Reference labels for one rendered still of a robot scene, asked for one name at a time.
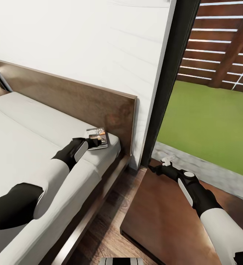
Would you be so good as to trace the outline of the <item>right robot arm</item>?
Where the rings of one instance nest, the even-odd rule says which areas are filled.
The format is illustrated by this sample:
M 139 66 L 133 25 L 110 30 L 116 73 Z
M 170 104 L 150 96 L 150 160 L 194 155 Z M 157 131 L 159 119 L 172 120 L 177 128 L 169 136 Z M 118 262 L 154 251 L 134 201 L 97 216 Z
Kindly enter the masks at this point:
M 172 166 L 175 155 L 162 158 L 163 164 L 148 168 L 157 176 L 162 174 L 179 184 L 216 250 L 222 265 L 243 265 L 243 229 L 225 212 L 214 194 L 199 183 L 194 173 Z

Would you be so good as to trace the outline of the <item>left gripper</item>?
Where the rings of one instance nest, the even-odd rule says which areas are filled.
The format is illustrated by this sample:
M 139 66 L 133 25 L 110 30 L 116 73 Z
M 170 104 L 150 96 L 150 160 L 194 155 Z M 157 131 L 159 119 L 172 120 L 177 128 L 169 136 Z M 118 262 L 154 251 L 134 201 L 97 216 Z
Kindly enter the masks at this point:
M 96 139 L 87 139 L 90 142 L 90 148 L 98 147 L 102 142 L 101 140 Z

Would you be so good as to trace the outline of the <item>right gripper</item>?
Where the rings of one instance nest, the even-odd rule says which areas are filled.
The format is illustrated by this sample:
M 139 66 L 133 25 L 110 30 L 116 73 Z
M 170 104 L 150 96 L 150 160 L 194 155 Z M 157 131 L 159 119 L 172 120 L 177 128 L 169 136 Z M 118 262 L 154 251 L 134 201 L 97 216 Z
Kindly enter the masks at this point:
M 160 176 L 162 174 L 166 175 L 167 177 L 170 178 L 170 172 L 171 170 L 175 169 L 173 166 L 172 166 L 172 162 L 170 162 L 170 165 L 169 166 L 165 166 L 165 165 L 159 165 L 159 166 L 150 166 L 148 165 L 148 168 L 153 172 L 155 173 L 156 172 L 156 175 L 157 176 Z

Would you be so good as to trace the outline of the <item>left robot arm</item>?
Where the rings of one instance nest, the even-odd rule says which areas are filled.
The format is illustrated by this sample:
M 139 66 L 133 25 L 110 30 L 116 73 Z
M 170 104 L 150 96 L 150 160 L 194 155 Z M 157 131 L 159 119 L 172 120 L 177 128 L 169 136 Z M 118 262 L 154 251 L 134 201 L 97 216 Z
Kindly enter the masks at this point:
M 85 131 L 84 138 L 72 138 L 52 159 L 0 197 L 0 253 L 31 220 L 41 218 L 48 211 L 82 155 L 102 143 L 97 138 L 90 138 L 98 135 L 99 131 Z

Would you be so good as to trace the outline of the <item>hardback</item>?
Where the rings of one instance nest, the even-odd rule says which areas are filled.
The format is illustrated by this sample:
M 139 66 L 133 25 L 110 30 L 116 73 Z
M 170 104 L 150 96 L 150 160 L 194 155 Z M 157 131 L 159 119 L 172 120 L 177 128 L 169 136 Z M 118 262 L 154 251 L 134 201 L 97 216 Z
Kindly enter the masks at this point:
M 90 136 L 90 138 L 91 139 L 96 139 L 97 138 L 98 140 L 101 140 L 101 142 L 102 142 L 98 147 L 90 148 L 87 151 L 96 150 L 96 149 L 102 149 L 102 148 L 108 148 L 108 143 L 107 143 L 107 140 L 106 140 L 106 134 L 105 134 L 104 127 L 87 129 L 86 131 L 99 131 L 100 135 L 98 135 L 98 136 Z

